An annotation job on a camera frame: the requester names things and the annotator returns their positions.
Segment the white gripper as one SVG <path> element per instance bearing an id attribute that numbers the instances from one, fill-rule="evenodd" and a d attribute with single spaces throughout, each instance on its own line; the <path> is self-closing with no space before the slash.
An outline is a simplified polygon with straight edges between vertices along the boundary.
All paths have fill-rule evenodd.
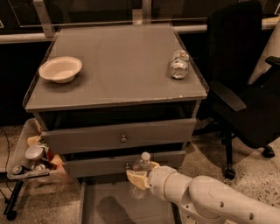
<path id="1" fill-rule="evenodd" d="M 175 193 L 174 175 L 177 171 L 169 166 L 160 166 L 159 163 L 151 161 L 152 171 L 127 170 L 126 175 L 129 182 L 141 190 L 150 188 L 152 195 L 161 200 L 171 201 Z"/>

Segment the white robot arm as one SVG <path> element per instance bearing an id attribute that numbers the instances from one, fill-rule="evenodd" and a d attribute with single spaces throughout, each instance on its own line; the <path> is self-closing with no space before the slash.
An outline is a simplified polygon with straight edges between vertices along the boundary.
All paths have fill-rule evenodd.
<path id="1" fill-rule="evenodd" d="M 177 170 L 153 163 L 147 171 L 127 170 L 128 180 L 163 201 L 175 204 L 184 219 L 199 224 L 280 224 L 280 209 L 237 192 L 215 178 L 190 178 Z"/>

